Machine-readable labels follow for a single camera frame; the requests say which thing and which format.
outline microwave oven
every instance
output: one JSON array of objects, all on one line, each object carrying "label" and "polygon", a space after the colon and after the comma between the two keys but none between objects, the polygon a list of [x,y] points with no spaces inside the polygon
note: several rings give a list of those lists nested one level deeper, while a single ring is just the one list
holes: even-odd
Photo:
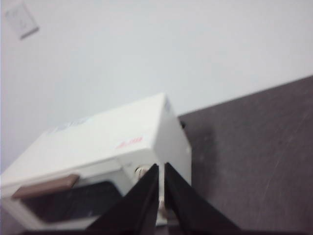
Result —
[{"label": "microwave oven", "polygon": [[190,144],[158,94],[44,132],[1,175],[1,205],[27,229],[83,229],[154,163],[162,204],[165,162],[191,183]]}]

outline white wall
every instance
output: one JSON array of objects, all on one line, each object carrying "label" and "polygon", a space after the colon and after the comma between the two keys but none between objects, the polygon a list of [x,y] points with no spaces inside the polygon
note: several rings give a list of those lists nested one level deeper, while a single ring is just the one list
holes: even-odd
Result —
[{"label": "white wall", "polygon": [[24,40],[1,14],[2,170],[51,126],[161,91],[182,114],[313,73],[312,0],[25,3]]}]

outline gray table surface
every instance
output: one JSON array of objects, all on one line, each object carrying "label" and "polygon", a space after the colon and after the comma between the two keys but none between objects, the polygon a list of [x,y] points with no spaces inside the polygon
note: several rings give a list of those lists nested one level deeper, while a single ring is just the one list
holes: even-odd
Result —
[{"label": "gray table surface", "polygon": [[[243,229],[313,234],[313,76],[180,119],[201,196]],[[1,234],[21,230],[1,210]]]}]

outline microwave handle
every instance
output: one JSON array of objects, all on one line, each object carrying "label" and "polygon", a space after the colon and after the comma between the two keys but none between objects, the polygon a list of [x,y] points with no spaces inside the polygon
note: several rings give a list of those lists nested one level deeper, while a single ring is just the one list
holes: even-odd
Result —
[{"label": "microwave handle", "polygon": [[42,182],[39,184],[21,186],[13,195],[13,199],[25,199],[42,196],[49,193],[71,189],[79,179],[79,175],[70,174],[66,177]]}]

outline red logo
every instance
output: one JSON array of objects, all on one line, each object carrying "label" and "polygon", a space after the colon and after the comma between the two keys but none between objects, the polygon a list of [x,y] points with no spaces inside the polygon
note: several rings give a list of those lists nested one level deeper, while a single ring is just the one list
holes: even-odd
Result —
[{"label": "red logo", "polygon": [[123,147],[127,147],[131,144],[134,144],[134,143],[139,143],[141,142],[143,139],[143,137],[137,137],[137,138],[134,138],[134,139],[131,139],[129,141],[123,141],[122,143],[120,143],[116,148],[123,148]]}]

